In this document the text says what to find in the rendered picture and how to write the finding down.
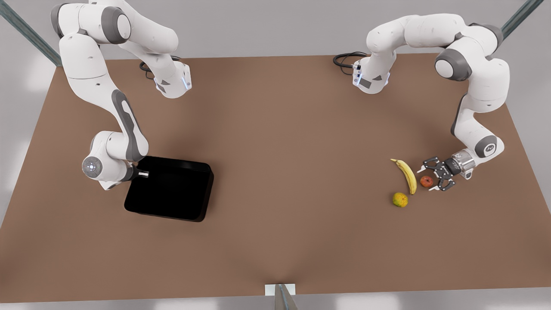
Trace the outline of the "black storage box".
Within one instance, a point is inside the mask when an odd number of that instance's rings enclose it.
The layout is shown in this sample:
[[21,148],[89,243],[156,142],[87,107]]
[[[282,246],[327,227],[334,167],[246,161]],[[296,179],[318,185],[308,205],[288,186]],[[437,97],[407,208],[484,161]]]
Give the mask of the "black storage box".
[[146,156],[124,202],[127,211],[201,222],[207,212],[214,173],[207,163]]

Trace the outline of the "yellow banana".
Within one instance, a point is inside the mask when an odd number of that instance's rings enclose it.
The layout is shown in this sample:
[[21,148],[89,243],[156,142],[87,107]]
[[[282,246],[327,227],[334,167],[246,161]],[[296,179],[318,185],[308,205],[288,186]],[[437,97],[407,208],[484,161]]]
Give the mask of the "yellow banana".
[[390,160],[393,161],[405,175],[406,181],[408,183],[409,193],[411,195],[414,195],[417,191],[417,178],[411,167],[405,161],[393,158],[391,158]]

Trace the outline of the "silver frame post with foot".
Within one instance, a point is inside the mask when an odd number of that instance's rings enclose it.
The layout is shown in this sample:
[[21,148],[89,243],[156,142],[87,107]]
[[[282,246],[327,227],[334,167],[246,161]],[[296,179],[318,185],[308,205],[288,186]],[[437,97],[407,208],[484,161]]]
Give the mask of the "silver frame post with foot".
[[298,307],[293,299],[295,294],[295,284],[264,285],[264,295],[274,297],[274,310],[298,310]]

